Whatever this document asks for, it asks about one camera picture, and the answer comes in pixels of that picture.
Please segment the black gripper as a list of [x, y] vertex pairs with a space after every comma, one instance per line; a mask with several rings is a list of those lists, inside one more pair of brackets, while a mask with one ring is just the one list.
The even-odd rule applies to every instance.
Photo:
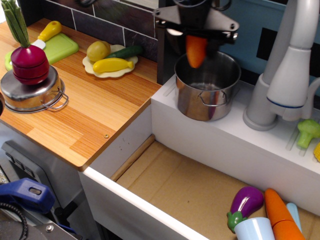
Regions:
[[239, 23], [224, 14], [231, 5], [231, 0], [174, 0], [153, 13], [177, 54], [186, 53], [186, 36], [191, 35], [208, 39], [205, 53], [212, 58], [220, 46], [238, 38]]

